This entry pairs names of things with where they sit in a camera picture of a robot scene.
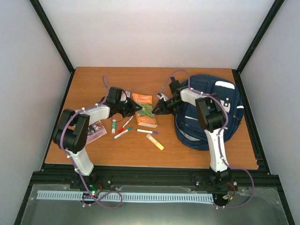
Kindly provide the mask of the pink illustrated paperback book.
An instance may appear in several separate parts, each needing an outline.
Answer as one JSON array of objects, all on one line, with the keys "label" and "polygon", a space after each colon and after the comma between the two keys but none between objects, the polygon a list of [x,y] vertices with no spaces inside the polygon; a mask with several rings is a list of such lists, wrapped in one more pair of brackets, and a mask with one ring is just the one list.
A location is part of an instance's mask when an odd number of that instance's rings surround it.
[{"label": "pink illustrated paperback book", "polygon": [[89,125],[86,144],[89,144],[106,134],[107,130],[105,129],[102,121],[99,120]]}]

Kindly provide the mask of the navy blue student backpack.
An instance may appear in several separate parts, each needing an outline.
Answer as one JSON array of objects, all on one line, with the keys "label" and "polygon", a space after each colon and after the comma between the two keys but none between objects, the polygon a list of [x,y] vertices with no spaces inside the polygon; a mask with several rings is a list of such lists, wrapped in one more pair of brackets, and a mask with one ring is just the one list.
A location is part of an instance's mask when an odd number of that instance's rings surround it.
[{"label": "navy blue student backpack", "polygon": [[[244,106],[236,85],[229,80],[212,75],[193,75],[191,88],[206,94],[218,94],[220,102],[228,115],[224,128],[224,141],[227,142],[237,131],[244,115]],[[209,150],[208,139],[198,122],[196,107],[182,103],[174,114],[176,136],[185,146],[199,151]]]}]

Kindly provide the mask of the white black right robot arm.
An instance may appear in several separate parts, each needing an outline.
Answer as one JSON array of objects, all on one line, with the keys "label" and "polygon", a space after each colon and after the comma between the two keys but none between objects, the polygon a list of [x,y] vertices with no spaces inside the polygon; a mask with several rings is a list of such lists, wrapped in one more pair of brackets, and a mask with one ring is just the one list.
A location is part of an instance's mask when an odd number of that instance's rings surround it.
[{"label": "white black right robot arm", "polygon": [[196,107],[198,122],[204,130],[210,150],[210,186],[217,190],[231,180],[231,171],[225,154],[224,128],[228,123],[228,115],[217,94],[206,94],[188,86],[181,86],[173,76],[169,77],[172,98],[159,92],[159,101],[152,113],[157,115],[171,114],[181,103],[186,102]]}]

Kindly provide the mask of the green white glue stick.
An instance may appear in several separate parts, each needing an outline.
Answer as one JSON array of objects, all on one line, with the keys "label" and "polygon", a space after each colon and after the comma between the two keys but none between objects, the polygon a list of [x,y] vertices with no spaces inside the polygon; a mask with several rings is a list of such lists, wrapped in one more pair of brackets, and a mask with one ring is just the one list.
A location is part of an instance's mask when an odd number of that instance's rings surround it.
[{"label": "green white glue stick", "polygon": [[116,129],[116,120],[113,119],[113,120],[112,120],[112,133],[115,132],[115,129]]}]

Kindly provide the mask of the orange green paperback book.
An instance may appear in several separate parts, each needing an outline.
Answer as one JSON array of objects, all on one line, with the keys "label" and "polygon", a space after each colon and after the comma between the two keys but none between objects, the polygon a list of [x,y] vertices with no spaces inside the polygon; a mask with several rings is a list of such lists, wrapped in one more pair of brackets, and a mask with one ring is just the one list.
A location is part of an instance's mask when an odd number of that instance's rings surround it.
[{"label": "orange green paperback book", "polygon": [[135,112],[137,124],[139,126],[156,128],[158,126],[155,115],[152,113],[152,96],[132,93],[132,98],[141,109]]}]

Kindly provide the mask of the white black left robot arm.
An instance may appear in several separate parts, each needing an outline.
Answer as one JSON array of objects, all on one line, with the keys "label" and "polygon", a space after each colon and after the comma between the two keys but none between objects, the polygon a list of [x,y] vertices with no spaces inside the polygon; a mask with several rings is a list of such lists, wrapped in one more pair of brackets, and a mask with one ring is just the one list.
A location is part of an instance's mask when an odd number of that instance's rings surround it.
[{"label": "white black left robot arm", "polygon": [[89,126],[115,114],[121,114],[123,118],[130,117],[141,109],[123,89],[111,87],[101,101],[93,106],[76,111],[65,109],[62,112],[52,141],[66,153],[75,171],[82,175],[81,183],[86,188],[94,188],[98,182],[97,176],[92,173],[94,164],[85,149]]}]

